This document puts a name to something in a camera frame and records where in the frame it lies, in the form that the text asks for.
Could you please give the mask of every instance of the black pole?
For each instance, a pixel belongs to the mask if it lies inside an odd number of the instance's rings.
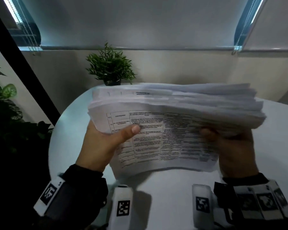
[[[0,19],[0,52],[53,125],[60,113]]]

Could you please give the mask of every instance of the hand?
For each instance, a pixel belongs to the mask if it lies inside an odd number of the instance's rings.
[[[90,120],[76,165],[103,172],[116,148],[140,132],[138,125],[130,125],[112,135],[98,131]]]
[[[224,177],[244,178],[259,173],[251,130],[230,139],[223,138],[209,128],[203,128],[200,133],[217,146],[220,170]]]

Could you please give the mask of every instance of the white table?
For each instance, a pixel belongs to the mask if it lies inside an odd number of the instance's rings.
[[[51,178],[74,164],[81,150],[89,116],[87,106],[92,89],[86,91],[63,112],[52,133],[49,147]],[[267,115],[264,124],[253,131],[256,162],[260,172],[275,179],[288,201],[288,105],[264,100]],[[117,184],[109,166],[104,171],[109,190]],[[205,184],[213,189],[220,181],[219,172],[166,170],[146,172],[124,181],[133,187],[134,215],[131,229],[190,230],[192,220],[192,184]],[[107,209],[97,218],[105,221]]]

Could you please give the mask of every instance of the paper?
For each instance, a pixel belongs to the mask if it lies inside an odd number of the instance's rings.
[[[216,84],[196,85],[199,92],[209,94],[159,86],[166,89],[130,85],[93,92],[88,111],[99,131],[113,134],[130,124],[141,127],[138,135],[119,146],[110,162],[116,179],[174,167],[211,171],[218,155],[214,145],[201,138],[203,126],[230,137],[246,127],[260,126],[265,119],[262,102],[254,100],[253,90],[245,84],[228,87],[233,95]],[[218,94],[213,95],[209,89],[216,87]]]

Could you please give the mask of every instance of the black pot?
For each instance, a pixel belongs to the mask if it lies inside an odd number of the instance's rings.
[[[114,85],[121,85],[121,80],[118,81],[104,81],[106,86],[114,86]]]

